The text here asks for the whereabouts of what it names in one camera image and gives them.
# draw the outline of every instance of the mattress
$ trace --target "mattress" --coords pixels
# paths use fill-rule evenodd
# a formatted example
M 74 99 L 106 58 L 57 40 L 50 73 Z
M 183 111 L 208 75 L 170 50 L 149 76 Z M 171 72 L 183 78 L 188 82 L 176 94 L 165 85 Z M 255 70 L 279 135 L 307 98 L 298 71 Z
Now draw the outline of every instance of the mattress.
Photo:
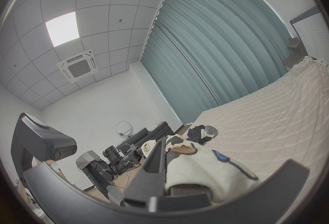
M 191 128 L 217 128 L 218 136 L 205 147 L 238 160 L 262 181 L 289 158 L 308 167 L 310 175 L 292 209 L 310 190 L 329 154 L 326 67 L 307 56 L 261 90 L 204 111 Z

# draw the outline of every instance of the window light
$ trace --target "window light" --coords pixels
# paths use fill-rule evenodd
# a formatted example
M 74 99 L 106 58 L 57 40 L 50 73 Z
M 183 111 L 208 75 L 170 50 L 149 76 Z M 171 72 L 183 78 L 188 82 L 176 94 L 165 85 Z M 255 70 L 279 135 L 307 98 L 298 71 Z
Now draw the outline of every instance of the window light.
M 75 11 L 47 21 L 46 27 L 54 47 L 79 38 Z

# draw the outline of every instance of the curtain fold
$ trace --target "curtain fold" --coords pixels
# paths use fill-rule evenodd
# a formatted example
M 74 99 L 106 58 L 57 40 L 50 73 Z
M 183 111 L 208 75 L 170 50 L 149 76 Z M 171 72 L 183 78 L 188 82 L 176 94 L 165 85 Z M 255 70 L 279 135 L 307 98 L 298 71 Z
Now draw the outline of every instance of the curtain fold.
M 165 0 L 142 63 L 186 124 L 283 76 L 288 38 L 263 0 Z

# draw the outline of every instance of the white headboard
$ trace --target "white headboard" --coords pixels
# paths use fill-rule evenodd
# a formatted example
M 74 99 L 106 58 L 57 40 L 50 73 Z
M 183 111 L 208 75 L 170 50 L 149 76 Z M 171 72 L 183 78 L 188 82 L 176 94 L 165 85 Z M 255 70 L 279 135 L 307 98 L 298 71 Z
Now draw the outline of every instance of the white headboard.
M 290 21 L 306 53 L 329 63 L 329 29 L 318 7 Z

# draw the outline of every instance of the ceiling air conditioner vent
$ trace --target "ceiling air conditioner vent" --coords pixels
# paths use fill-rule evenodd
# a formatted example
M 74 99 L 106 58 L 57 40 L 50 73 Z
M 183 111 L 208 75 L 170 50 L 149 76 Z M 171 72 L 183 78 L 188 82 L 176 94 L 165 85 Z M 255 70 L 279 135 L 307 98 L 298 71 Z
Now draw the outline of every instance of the ceiling air conditioner vent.
M 74 83 L 91 74 L 98 73 L 93 50 L 86 50 L 57 63 L 64 76 Z

